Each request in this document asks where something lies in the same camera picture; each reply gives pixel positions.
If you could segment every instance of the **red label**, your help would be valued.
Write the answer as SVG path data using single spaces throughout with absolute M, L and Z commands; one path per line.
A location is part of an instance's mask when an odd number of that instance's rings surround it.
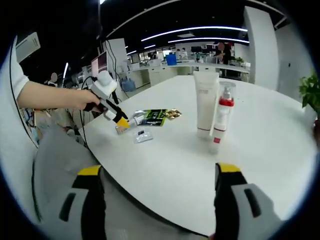
M 217 138 L 217 137 L 215 137 L 214 139 L 213 139 L 213 142 L 214 143 L 216 143 L 216 144 L 219 144 L 220 143 L 220 138 Z

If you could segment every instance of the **white round table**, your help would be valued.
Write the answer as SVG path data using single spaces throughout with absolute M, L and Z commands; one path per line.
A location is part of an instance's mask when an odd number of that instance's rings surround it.
M 273 200 L 282 220 L 296 211 L 316 165 L 316 145 L 299 102 L 230 81 L 236 83 L 235 106 L 217 155 L 210 154 L 208 141 L 197 137 L 193 76 L 176 76 L 120 104 L 128 116 L 145 109 L 182 112 L 161 127 L 145 127 L 153 140 L 134 144 L 138 129 L 119 136 L 103 116 L 84 127 L 95 157 L 129 194 L 172 223 L 203 235 L 216 228 L 216 162 L 238 166 L 248 183 Z

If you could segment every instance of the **green packet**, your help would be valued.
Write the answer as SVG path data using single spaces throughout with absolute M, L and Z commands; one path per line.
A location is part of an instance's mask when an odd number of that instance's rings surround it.
M 143 110 L 143 112 L 145 112 L 144 118 L 140 121 L 138 125 L 162 126 L 166 119 L 166 116 L 164 115 L 166 111 L 167 109 Z

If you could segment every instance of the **white sleeve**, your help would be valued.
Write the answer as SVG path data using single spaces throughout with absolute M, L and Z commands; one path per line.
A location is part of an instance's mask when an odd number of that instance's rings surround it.
M 17 61 L 16 43 L 17 43 L 17 38 L 15 38 L 12 46 L 13 49 L 12 49 L 12 56 L 11 56 L 11 69 L 9 69 L 9 71 L 11 71 L 11 81 L 12 81 L 12 87 L 13 87 L 15 99 L 18 98 L 21 90 L 29 81 L 28 77 L 24 75 L 24 72 Z

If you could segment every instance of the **air conditioner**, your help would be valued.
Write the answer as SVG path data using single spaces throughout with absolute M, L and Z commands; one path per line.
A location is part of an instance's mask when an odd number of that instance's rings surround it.
M 36 32 L 30 34 L 15 46 L 16 59 L 18 63 L 30 56 L 40 48 L 38 34 Z

